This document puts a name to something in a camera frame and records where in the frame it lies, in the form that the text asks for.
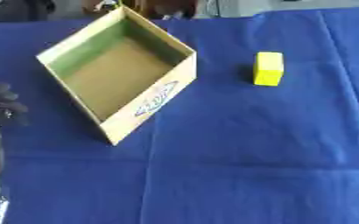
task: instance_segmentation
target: blue cloth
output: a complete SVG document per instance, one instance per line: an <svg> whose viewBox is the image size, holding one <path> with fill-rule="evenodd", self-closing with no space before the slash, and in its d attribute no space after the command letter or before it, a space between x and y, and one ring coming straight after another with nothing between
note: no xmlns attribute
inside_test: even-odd
<svg viewBox="0 0 359 224"><path fill-rule="evenodd" d="M198 79L109 146L34 55L86 21L0 25L0 81L30 107L4 133L9 223L359 223L359 8L159 22ZM285 54L279 87L249 83Z"/></svg>

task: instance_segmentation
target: open box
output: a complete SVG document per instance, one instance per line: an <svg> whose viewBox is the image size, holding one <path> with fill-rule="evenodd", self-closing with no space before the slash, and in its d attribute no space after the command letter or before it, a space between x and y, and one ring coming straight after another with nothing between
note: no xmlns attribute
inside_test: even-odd
<svg viewBox="0 0 359 224"><path fill-rule="evenodd" d="M38 59L113 144L196 77L196 52L126 6Z"/></svg>

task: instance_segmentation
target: yellow cube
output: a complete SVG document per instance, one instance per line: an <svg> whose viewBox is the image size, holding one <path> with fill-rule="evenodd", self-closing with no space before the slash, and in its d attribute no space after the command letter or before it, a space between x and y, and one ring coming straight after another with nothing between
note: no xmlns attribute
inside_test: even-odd
<svg viewBox="0 0 359 224"><path fill-rule="evenodd" d="M254 83L259 86L276 87L284 71L283 53L259 52L254 67Z"/></svg>

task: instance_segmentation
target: logo on box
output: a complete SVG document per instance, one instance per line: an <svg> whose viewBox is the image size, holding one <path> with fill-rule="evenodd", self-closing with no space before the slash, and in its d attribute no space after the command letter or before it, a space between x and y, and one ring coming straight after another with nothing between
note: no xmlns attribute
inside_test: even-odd
<svg viewBox="0 0 359 224"><path fill-rule="evenodd" d="M143 105L138 108L135 116L141 116L143 114L150 113L153 110L160 108L165 103L165 100L174 90L177 84L178 81L175 80L161 87L153 97L146 99L143 102Z"/></svg>

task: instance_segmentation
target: wire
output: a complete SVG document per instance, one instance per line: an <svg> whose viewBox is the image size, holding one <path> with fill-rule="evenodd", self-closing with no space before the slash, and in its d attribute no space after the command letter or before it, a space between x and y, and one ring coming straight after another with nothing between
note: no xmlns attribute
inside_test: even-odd
<svg viewBox="0 0 359 224"><path fill-rule="evenodd" d="M216 13L211 13L211 10L210 10L210 8L211 8L210 6L213 1L215 1ZM219 0L208 0L207 5L206 5L206 13L210 17L221 18L222 15L221 15L221 8L220 8Z"/></svg>
<svg viewBox="0 0 359 224"><path fill-rule="evenodd" d="M216 12L218 13L218 17L221 18L222 14L221 14L221 3L219 2L220 0L215 0L216 2Z"/></svg>

